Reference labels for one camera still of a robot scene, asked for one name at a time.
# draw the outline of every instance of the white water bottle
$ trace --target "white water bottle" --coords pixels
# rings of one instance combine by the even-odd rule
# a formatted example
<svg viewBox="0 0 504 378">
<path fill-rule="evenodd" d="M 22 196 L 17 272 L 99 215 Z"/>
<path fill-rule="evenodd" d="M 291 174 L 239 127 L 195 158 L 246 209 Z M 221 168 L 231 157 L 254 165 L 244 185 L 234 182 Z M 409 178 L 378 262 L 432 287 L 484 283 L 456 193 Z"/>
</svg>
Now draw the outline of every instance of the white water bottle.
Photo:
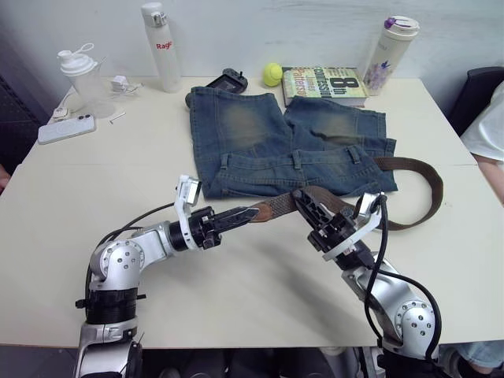
<svg viewBox="0 0 504 378">
<path fill-rule="evenodd" d="M 163 90 L 168 93 L 178 92 L 182 87 L 180 68 L 163 5 L 160 2 L 144 4 L 142 16 Z"/>
<path fill-rule="evenodd" d="M 364 76 L 368 94 L 375 96 L 380 93 L 419 30 L 418 22 L 412 18 L 393 16 L 385 20 L 380 40 Z"/>
</svg>

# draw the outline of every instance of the book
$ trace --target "book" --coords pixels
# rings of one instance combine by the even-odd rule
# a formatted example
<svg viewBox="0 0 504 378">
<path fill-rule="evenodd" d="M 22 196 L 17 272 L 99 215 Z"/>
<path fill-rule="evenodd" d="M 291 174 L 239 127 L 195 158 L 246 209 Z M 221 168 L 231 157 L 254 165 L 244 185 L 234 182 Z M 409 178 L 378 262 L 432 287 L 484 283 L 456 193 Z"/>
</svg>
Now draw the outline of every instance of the book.
<svg viewBox="0 0 504 378">
<path fill-rule="evenodd" d="M 285 106 L 294 96 L 326 98 L 345 106 L 363 106 L 368 97 L 357 69 L 282 67 L 282 71 Z"/>
</svg>

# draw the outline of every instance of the black cable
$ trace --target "black cable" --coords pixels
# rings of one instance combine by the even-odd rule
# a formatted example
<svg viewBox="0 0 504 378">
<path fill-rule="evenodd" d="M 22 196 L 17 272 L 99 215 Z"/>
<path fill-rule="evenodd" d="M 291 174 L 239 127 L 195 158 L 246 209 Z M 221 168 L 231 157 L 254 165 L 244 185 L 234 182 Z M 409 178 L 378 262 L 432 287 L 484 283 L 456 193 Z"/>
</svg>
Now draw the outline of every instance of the black cable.
<svg viewBox="0 0 504 378">
<path fill-rule="evenodd" d="M 100 243 L 98 243 L 99 246 L 101 246 L 104 242 L 110 242 L 112 240 L 115 240 L 116 237 L 119 236 L 124 231 L 129 231 L 129 230 L 141 230 L 141 227 L 131 227 L 131 226 L 124 226 L 123 228 L 118 228 L 117 230 L 109 232 L 107 235 L 103 236 L 102 240 L 100 240 Z"/>
<path fill-rule="evenodd" d="M 170 202 L 170 203 L 167 203 L 166 205 L 159 206 L 159 207 L 157 207 L 155 209 L 147 211 L 145 214 L 143 214 L 143 215 L 135 218 L 134 220 L 132 220 L 131 222 L 129 222 L 128 224 L 126 224 L 123 228 L 130 227 L 133 224 L 135 224 L 136 222 L 142 220 L 143 218 L 148 217 L 149 215 L 151 215 L 153 213 L 156 213 L 157 211 L 160 211 L 160 210 L 163 210 L 163 209 L 167 209 L 167 208 L 169 208 L 169 207 L 171 207 L 173 205 L 175 205 L 175 202 Z"/>
<path fill-rule="evenodd" d="M 381 263 L 384 260 L 385 250 L 387 249 L 387 240 L 388 240 L 388 211 L 387 211 L 387 197 L 384 195 L 379 196 L 377 199 L 378 204 L 381 208 L 381 243 L 380 243 L 380 251 L 376 256 L 375 265 L 372 267 L 371 276 L 369 277 L 368 287 L 365 291 L 365 299 L 364 299 L 364 311 L 365 317 L 368 320 L 369 326 L 375 332 L 376 337 L 378 337 L 379 345 L 381 343 L 382 335 L 376 328 L 374 322 L 371 318 L 371 313 L 369 312 L 369 305 L 371 304 L 371 290 L 373 285 L 375 284 L 376 276 L 378 275 L 378 271 L 380 270 Z"/>
<path fill-rule="evenodd" d="M 441 311 L 439 310 L 438 303 L 435 301 L 434 296 L 427 290 L 427 288 L 422 285 L 421 283 L 412 280 L 409 277 L 402 276 L 400 274 L 396 273 L 391 273 L 387 272 L 384 270 L 379 270 L 379 274 L 383 274 L 384 276 L 389 276 L 389 277 L 394 277 L 397 278 L 398 280 L 402 280 L 407 282 L 408 284 L 412 284 L 414 287 L 417 287 L 424 295 L 427 297 L 428 301 L 431 303 L 432 310 L 434 312 L 434 334 L 432 335 L 432 340 L 428 344 L 428 348 L 425 351 L 425 359 L 427 361 L 433 362 L 432 360 L 432 352 L 434 351 L 435 347 L 439 343 L 439 338 L 441 337 Z"/>
</svg>

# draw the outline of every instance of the white wall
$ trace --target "white wall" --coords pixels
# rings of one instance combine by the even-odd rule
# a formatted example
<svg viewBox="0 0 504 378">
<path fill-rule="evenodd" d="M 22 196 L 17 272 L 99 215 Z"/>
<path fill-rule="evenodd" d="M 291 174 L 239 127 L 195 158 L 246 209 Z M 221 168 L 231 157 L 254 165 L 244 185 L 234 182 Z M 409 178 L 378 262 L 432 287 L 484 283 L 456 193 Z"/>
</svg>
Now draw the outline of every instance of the white wall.
<svg viewBox="0 0 504 378">
<path fill-rule="evenodd" d="M 2 0 L 0 43 L 8 43 L 53 103 L 69 87 L 56 54 L 94 42 L 104 75 L 155 75 L 139 7 L 142 0 Z M 389 15 L 417 19 L 396 77 L 420 77 L 443 111 L 465 72 L 504 65 L 502 0 L 164 0 L 185 76 L 225 67 L 258 76 L 284 65 L 355 66 L 369 56 Z"/>
</svg>

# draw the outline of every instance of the chair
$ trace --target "chair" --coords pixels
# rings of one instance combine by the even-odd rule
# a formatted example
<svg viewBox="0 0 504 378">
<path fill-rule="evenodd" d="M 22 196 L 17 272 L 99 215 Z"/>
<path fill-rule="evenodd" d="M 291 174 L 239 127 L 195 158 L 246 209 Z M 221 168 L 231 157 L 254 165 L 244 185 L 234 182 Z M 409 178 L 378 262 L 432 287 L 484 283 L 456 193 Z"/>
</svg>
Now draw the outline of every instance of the chair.
<svg viewBox="0 0 504 378">
<path fill-rule="evenodd" d="M 495 88 L 504 80 L 504 67 L 471 69 L 458 95 L 448 121 L 458 136 L 464 134 L 469 125 L 487 107 Z"/>
</svg>

